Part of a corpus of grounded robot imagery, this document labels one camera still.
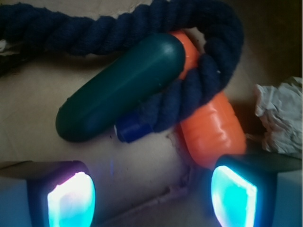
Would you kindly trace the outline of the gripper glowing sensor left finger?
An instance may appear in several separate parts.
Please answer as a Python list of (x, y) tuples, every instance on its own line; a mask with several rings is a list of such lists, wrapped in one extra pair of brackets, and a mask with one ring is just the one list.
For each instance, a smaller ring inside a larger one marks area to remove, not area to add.
[(4, 161), (0, 164), (2, 227), (89, 227), (94, 182), (80, 161)]

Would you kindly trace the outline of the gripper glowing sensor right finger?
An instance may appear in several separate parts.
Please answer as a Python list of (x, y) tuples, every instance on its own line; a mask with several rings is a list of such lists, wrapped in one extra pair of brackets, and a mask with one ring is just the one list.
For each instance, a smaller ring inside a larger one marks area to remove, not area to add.
[(224, 155), (211, 179), (211, 199), (222, 227), (301, 227), (302, 159), (258, 153)]

